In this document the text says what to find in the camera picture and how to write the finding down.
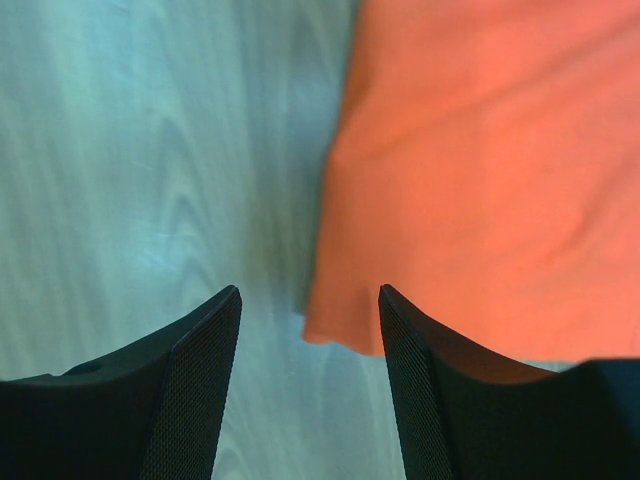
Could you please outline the orange t shirt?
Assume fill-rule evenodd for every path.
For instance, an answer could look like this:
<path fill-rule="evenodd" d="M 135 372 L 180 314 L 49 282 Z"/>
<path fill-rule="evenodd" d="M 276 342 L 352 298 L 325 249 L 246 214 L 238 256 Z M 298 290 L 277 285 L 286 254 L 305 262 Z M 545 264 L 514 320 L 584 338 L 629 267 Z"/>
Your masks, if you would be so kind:
<path fill-rule="evenodd" d="M 639 4 L 365 1 L 302 336 L 383 351 L 382 285 L 506 356 L 639 353 Z"/>

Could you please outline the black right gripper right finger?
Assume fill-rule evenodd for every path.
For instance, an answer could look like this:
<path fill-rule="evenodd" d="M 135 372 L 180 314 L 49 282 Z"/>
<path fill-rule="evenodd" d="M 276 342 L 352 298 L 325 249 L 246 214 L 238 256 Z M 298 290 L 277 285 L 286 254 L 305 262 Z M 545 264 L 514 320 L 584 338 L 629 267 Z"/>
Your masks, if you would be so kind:
<path fill-rule="evenodd" d="M 637 359 L 554 372 L 485 348 L 392 286 L 378 301 L 408 478 L 638 477 Z"/>

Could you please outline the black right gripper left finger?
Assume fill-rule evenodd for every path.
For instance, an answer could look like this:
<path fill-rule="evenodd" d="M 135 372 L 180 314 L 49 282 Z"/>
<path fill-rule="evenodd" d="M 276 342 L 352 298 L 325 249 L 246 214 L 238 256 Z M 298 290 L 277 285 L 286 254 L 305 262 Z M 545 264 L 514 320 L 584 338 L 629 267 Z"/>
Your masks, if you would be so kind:
<path fill-rule="evenodd" d="M 62 375 L 2 382 L 2 478 L 211 478 L 241 311 L 227 286 Z"/>

